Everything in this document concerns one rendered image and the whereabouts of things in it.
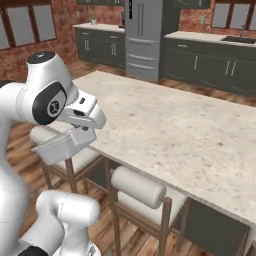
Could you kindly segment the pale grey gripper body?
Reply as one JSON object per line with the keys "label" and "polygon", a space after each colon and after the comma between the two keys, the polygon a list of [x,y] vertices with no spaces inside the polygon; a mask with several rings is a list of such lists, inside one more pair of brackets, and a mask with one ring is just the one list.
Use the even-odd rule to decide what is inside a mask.
{"label": "pale grey gripper body", "polygon": [[106,123],[106,116],[96,101],[82,104],[75,102],[59,111],[58,120],[77,126],[102,129]]}

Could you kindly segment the wooden stool with white cushion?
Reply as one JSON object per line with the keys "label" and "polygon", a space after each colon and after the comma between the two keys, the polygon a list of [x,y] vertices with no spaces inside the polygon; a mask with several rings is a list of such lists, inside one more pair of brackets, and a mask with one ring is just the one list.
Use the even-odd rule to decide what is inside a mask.
{"label": "wooden stool with white cushion", "polygon": [[[57,135],[57,130],[50,127],[34,127],[30,132],[30,139],[35,145],[40,145]],[[42,164],[42,170],[48,189],[55,189],[50,179],[50,174],[54,174],[60,178],[61,182],[67,182],[71,191],[78,192],[77,183],[82,180],[84,193],[89,190],[89,181],[87,175],[93,171],[95,167],[101,164],[105,158],[96,151],[84,148],[72,158],[58,162],[53,165]]]}
{"label": "wooden stool with white cushion", "polygon": [[248,250],[245,256],[256,256],[256,229],[252,229],[248,235]]}
{"label": "wooden stool with white cushion", "polygon": [[190,205],[186,195],[124,166],[112,172],[109,186],[117,256],[121,256],[120,216],[159,241],[158,256],[165,255],[167,237],[181,218],[177,241],[180,250]]}

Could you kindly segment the dark cupboard run with plant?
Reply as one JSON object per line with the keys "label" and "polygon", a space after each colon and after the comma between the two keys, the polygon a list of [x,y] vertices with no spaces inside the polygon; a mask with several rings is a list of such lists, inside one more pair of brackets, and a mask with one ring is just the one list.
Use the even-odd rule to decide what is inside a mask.
{"label": "dark cupboard run with plant", "polygon": [[73,26],[78,58],[125,68],[125,29],[118,25],[83,23]]}

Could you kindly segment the grey steel fridge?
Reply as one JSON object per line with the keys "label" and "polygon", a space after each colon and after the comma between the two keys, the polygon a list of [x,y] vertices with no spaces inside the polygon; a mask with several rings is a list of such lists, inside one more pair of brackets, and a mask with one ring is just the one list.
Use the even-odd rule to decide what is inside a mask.
{"label": "grey steel fridge", "polygon": [[128,75],[158,80],[162,7],[162,0],[125,0],[125,66]]}

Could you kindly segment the large wood-framed window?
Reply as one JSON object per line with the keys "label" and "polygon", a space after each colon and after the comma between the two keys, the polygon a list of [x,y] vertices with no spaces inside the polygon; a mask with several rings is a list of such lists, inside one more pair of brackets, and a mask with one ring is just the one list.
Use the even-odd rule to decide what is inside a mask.
{"label": "large wood-framed window", "polygon": [[0,50],[55,38],[51,0],[0,0]]}

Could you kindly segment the dark tall fridge side panel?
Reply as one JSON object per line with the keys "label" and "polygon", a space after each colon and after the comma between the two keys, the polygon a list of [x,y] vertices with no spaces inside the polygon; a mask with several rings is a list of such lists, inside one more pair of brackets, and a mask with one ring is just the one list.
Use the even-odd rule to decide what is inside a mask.
{"label": "dark tall fridge side panel", "polygon": [[180,10],[173,7],[174,0],[163,0],[162,32],[161,32],[161,63],[159,77],[164,75],[165,38],[179,28]]}

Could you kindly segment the dark cupboard run with sink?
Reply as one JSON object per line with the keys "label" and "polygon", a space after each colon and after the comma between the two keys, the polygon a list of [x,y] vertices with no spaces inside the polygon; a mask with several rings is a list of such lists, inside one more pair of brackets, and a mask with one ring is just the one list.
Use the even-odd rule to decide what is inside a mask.
{"label": "dark cupboard run with sink", "polygon": [[165,35],[164,77],[256,97],[256,43],[227,35],[177,31]]}

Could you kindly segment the black sink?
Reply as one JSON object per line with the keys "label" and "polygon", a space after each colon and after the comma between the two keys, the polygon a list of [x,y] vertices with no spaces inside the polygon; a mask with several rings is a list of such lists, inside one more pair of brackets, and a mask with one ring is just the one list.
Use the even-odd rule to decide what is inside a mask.
{"label": "black sink", "polygon": [[255,44],[255,38],[248,38],[248,37],[236,37],[236,36],[226,36],[221,41],[226,42],[236,42],[236,43],[245,43],[245,44]]}

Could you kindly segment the small wood-framed window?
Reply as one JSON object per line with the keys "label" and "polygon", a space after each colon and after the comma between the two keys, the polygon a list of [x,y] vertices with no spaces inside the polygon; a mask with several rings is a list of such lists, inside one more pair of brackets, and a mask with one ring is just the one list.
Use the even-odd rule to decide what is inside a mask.
{"label": "small wood-framed window", "polygon": [[215,0],[211,26],[256,31],[256,0]]}

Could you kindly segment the dark wall cupboard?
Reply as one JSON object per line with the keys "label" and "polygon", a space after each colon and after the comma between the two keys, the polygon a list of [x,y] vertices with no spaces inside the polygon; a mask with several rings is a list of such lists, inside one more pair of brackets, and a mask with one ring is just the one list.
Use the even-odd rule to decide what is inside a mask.
{"label": "dark wall cupboard", "polygon": [[79,5],[124,6],[125,0],[76,0]]}
{"label": "dark wall cupboard", "polygon": [[173,7],[178,9],[208,9],[211,0],[174,0]]}

